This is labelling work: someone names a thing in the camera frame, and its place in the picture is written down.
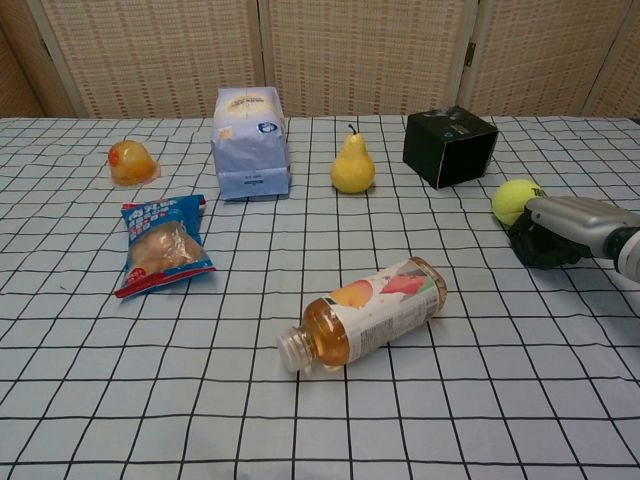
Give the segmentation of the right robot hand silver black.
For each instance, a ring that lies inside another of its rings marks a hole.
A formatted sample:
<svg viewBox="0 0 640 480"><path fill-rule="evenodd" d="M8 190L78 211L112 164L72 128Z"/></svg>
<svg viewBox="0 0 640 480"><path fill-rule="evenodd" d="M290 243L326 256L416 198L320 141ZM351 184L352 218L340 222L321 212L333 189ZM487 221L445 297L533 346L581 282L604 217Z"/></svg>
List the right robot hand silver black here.
<svg viewBox="0 0 640 480"><path fill-rule="evenodd" d="M508 237L526 267L551 269L583 258L607 259L624 277L639 280L639 215L604 201L531 198Z"/></svg>

